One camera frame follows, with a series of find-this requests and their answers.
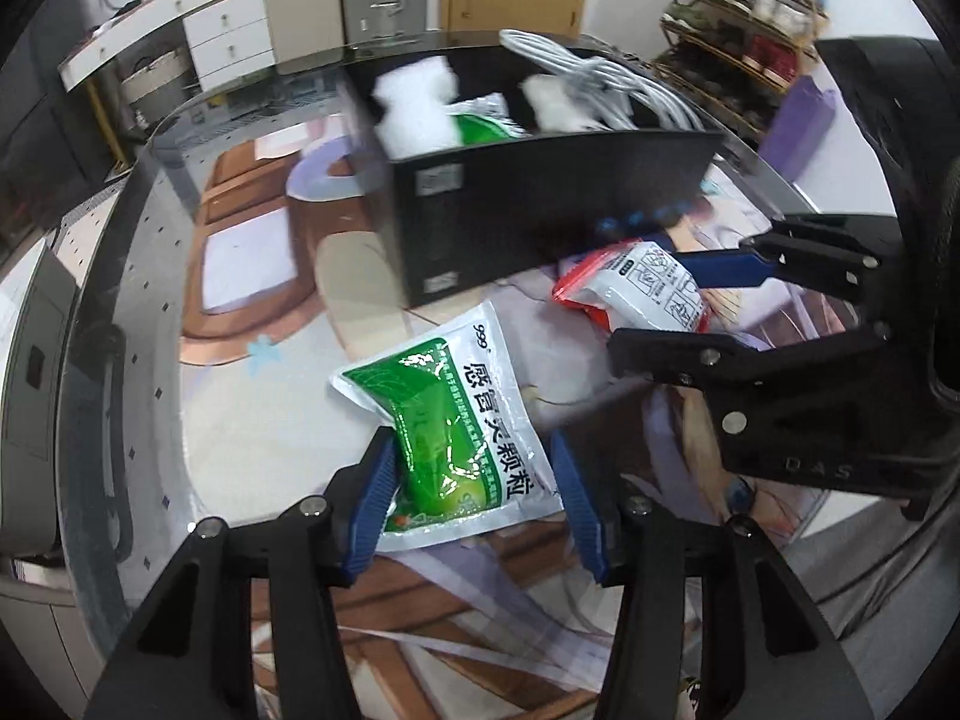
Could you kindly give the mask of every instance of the red shoe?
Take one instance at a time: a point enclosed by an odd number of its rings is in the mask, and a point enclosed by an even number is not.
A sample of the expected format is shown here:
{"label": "red shoe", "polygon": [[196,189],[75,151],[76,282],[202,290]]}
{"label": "red shoe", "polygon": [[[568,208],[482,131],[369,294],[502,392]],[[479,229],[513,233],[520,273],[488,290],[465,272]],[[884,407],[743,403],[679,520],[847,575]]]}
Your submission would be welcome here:
{"label": "red shoe", "polygon": [[762,35],[754,35],[750,47],[744,52],[742,62],[752,70],[762,73],[767,64],[768,44],[770,41]]}
{"label": "red shoe", "polygon": [[775,84],[784,88],[794,82],[797,77],[797,55],[787,47],[768,41],[767,69],[763,72]]}

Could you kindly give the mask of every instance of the shoe rack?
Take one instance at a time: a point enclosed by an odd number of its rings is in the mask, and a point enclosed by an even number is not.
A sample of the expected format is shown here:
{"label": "shoe rack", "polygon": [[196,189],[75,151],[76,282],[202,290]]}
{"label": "shoe rack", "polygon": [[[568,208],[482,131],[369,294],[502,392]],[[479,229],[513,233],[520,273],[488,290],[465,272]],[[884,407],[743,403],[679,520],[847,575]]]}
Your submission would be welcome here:
{"label": "shoe rack", "polygon": [[[740,112],[733,110],[730,105],[718,96],[709,93],[700,86],[690,83],[680,77],[675,68],[669,66],[668,57],[683,43],[695,45],[721,60],[726,66],[738,71],[746,79],[750,79],[760,88],[768,98],[778,104],[780,98],[789,91],[793,82],[804,74],[808,74],[819,62],[819,56],[814,47],[817,37],[829,23],[827,13],[816,0],[770,0],[772,7],[781,4],[799,13],[802,16],[803,29],[786,32],[779,28],[774,19],[762,20],[757,18],[752,7],[738,4],[734,0],[672,0],[678,6],[696,7],[701,13],[709,17],[711,24],[726,23],[743,30],[743,46],[739,52],[733,52],[728,47],[717,45],[712,28],[696,28],[695,25],[683,20],[673,20],[664,16],[661,18],[661,30],[669,43],[671,50],[655,59],[651,65],[654,72],[663,80],[691,95],[694,100],[704,106],[734,130],[738,135],[751,143],[759,144],[766,134],[765,127],[759,127],[755,120],[748,121]],[[766,40],[767,45],[774,46],[774,50],[786,50],[796,57],[795,79],[785,81],[776,74],[767,73],[762,66],[750,56],[750,47],[755,36]]]}

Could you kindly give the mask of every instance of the green package in box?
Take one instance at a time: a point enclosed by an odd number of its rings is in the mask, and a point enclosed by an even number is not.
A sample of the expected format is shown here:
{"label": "green package in box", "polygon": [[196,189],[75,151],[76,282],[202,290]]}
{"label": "green package in box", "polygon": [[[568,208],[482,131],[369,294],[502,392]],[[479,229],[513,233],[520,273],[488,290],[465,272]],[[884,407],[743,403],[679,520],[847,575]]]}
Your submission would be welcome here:
{"label": "green package in box", "polygon": [[406,466],[381,551],[483,533],[560,509],[493,306],[333,379],[394,423]]}

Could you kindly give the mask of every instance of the coiled cable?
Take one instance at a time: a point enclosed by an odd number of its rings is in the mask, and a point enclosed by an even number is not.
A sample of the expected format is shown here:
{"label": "coiled cable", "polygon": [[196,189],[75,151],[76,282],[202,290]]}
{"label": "coiled cable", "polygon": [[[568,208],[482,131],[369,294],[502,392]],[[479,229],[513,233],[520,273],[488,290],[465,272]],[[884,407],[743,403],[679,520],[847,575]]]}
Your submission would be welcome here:
{"label": "coiled cable", "polygon": [[663,129],[704,131],[700,117],[680,95],[616,62],[601,56],[582,59],[549,38],[518,29],[501,29],[500,45],[562,77],[570,95],[610,129],[638,129],[632,120],[633,98],[656,114]]}

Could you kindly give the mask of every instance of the black box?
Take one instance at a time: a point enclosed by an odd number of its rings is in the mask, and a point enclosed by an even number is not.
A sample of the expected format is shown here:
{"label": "black box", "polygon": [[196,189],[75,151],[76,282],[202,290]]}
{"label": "black box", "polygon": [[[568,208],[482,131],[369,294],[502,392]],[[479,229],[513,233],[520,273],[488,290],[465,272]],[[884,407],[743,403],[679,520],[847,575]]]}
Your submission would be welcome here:
{"label": "black box", "polygon": [[708,115],[707,132],[670,131],[635,105],[635,131],[535,135],[391,160],[373,130],[383,116],[373,84],[440,54],[459,80],[458,100],[500,92],[529,131],[536,121],[520,82],[543,72],[500,45],[344,64],[352,162],[411,307],[675,223],[723,140]]}

